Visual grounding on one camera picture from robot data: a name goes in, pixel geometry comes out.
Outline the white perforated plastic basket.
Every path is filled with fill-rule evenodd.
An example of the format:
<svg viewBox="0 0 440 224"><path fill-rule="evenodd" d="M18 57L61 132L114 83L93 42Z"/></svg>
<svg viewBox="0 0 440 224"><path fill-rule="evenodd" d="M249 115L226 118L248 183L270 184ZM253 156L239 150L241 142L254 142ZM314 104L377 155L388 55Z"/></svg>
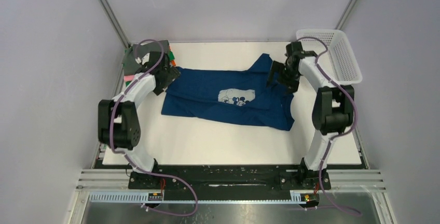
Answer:
<svg viewBox="0 0 440 224"><path fill-rule="evenodd" d="M362 82L362 73L346 34L332 29L301 29L296 38L302 42L305 50L317 54L328 49L319 58L327 74L343 85L355 85Z"/></svg>

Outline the pink folded t-shirt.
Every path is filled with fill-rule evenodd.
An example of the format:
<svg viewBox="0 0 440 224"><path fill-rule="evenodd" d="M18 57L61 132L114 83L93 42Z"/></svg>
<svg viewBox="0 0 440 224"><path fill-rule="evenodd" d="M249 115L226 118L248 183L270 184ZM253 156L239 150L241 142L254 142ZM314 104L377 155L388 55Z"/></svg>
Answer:
<svg viewBox="0 0 440 224"><path fill-rule="evenodd" d="M123 77L123 80L125 82L132 81L133 79L134 79L134 75L126 75L126 76Z"/></svg>

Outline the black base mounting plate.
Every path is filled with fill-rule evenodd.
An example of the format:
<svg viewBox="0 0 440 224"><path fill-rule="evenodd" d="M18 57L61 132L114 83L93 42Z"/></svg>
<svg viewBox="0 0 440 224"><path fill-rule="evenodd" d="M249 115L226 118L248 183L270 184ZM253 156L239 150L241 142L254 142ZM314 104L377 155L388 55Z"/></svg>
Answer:
<svg viewBox="0 0 440 224"><path fill-rule="evenodd" d="M290 191L320 191L332 187L327 171L319 177L298 164L159 165L160 176L132 173L129 165L103 165L105 172L121 171L132 190L162 190L166 201L289 200Z"/></svg>

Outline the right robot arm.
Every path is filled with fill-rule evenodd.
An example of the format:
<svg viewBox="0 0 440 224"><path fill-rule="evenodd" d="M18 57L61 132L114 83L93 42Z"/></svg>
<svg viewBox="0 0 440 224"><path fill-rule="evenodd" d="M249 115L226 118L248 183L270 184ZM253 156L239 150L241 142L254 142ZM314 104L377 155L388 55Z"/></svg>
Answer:
<svg viewBox="0 0 440 224"><path fill-rule="evenodd" d="M300 40L286 45L284 63L274 61L266 85L273 80L286 86L287 94L298 91L300 78L305 77L316 92L311 113L315 133L309 151L302 158L293 181L310 189L322 184L329 153L337 138L347 135L347 128L353 128L354 88L340 85L320 66L320 55L306 51Z"/></svg>

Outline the blue t-shirt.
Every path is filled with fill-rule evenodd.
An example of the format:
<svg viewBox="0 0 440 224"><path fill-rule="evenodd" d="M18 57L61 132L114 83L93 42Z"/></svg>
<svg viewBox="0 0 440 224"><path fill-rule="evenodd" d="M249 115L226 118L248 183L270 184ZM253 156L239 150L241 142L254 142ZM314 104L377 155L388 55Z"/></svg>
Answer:
<svg viewBox="0 0 440 224"><path fill-rule="evenodd" d="M289 131L294 96L276 81L267 85L272 62L263 53L244 71L179 67L181 75L168 86L161 114Z"/></svg>

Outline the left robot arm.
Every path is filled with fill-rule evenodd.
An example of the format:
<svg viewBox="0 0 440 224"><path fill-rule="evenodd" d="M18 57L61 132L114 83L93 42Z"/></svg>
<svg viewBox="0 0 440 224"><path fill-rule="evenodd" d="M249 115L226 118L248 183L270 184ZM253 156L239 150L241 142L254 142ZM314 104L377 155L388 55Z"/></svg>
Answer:
<svg viewBox="0 0 440 224"><path fill-rule="evenodd" d="M166 52L151 51L146 56L147 60L138 59L141 67L122 92L98 103L98 140L113 153L124 156L135 172L142 173L141 182L146 187L155 188L161 175L154 170L156 159L140 147L137 109L150 93L163 93L180 72Z"/></svg>

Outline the grey folded t-shirt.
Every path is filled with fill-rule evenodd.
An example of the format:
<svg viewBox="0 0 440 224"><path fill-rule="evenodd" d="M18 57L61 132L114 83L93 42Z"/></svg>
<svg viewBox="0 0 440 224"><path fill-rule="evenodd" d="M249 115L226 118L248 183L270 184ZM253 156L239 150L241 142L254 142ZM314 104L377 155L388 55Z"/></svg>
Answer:
<svg viewBox="0 0 440 224"><path fill-rule="evenodd" d="M164 53L166 55L169 54L170 50L170 43L168 40L160 40L159 41L161 45L163 46ZM123 57L122 66L123 66L123 73L124 76L131 76L134 75L135 72L141 67L140 63L137 62L134 54L134 50L136 49L137 44L134 44L132 47L126 50L125 55ZM141 46L137 49L137 55L139 58L143 58L150 52L158 52L159 55L161 54L161 48L160 45L156 42L151 43L143 43Z"/></svg>

